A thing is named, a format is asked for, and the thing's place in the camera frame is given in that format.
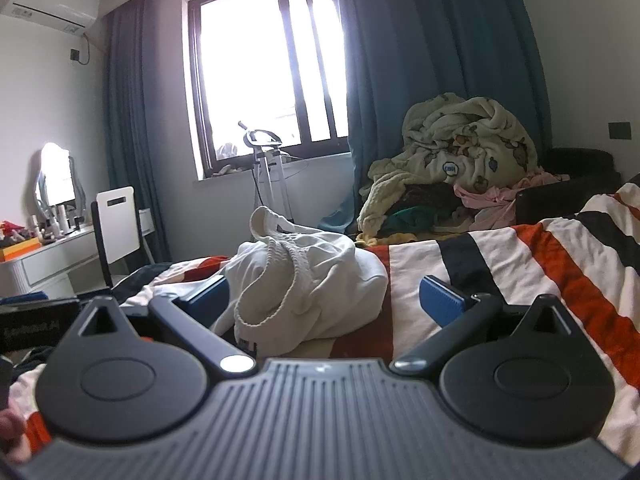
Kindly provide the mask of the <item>person left hand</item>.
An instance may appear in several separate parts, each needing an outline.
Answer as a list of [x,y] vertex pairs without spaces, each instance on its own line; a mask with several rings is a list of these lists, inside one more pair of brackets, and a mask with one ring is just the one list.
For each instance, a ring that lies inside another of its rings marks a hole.
[[0,413],[1,452],[14,463],[23,463],[30,457],[30,446],[26,437],[24,417],[13,408]]

